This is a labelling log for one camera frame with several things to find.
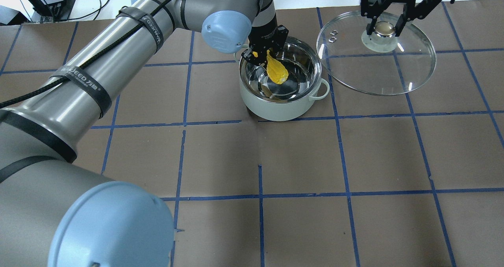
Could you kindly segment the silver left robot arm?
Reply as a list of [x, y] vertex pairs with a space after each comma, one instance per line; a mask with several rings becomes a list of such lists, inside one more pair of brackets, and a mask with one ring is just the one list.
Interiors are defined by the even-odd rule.
[[1, 103], [2, 267], [167, 267], [161, 198], [73, 164], [77, 143], [177, 28], [266, 62], [287, 30], [273, 0], [133, 0], [40, 89]]

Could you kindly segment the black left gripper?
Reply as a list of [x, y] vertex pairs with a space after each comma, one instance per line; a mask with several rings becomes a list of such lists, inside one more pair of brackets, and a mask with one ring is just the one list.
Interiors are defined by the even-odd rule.
[[284, 57], [284, 45], [289, 30], [277, 23], [268, 23], [263, 26], [253, 26], [248, 36], [250, 50], [242, 53], [242, 58], [254, 66], [262, 66], [263, 58], [268, 51], [275, 59]]

